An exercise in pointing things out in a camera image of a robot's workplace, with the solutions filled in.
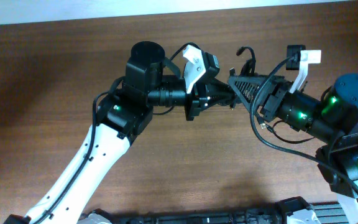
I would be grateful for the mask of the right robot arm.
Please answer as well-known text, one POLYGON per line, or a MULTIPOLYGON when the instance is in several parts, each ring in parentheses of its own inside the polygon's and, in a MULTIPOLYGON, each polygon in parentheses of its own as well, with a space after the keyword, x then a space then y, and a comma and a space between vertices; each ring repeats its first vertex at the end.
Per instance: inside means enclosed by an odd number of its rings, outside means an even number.
POLYGON ((228 84, 263 121, 279 118, 325 142, 316 151, 319 170, 349 222, 358 223, 358 74, 340 76, 320 99, 283 77, 231 75, 228 84))

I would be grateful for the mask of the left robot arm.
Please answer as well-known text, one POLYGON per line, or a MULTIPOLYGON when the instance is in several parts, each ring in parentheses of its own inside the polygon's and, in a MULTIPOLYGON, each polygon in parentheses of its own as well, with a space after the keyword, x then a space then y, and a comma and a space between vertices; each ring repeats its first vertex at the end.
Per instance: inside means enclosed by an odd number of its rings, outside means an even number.
POLYGON ((154 117, 154 108, 185 109, 193 120, 214 106, 232 105, 234 91, 216 77, 215 55, 194 43, 179 49, 186 59, 178 68, 155 42, 136 43, 125 74, 93 101, 92 124, 74 158, 52 188, 25 215, 8 223, 76 223, 111 167, 132 146, 154 117))

